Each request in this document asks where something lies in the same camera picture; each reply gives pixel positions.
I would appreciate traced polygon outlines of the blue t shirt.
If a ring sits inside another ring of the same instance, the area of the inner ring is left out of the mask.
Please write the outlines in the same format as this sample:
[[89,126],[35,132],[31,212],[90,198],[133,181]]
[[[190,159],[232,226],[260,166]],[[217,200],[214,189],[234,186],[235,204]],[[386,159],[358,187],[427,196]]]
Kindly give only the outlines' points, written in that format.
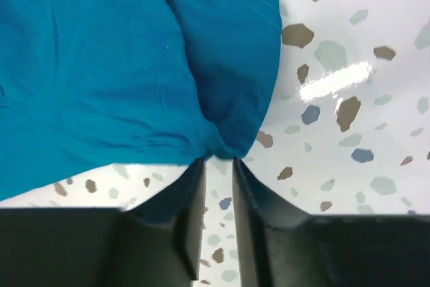
[[279,0],[1,0],[1,198],[112,163],[244,157]]

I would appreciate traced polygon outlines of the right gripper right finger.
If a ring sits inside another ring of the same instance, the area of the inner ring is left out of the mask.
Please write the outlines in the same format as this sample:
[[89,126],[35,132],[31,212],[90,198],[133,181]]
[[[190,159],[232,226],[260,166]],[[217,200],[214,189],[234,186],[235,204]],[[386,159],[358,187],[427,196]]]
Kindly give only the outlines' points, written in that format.
[[232,168],[243,286],[416,287],[429,285],[429,217],[313,215]]

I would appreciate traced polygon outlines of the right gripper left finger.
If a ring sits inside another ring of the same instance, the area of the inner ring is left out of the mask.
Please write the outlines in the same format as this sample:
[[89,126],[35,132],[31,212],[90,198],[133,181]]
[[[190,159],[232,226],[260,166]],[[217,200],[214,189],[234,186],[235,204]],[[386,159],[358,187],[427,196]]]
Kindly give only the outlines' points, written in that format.
[[205,163],[131,210],[4,208],[2,286],[191,286],[198,278]]

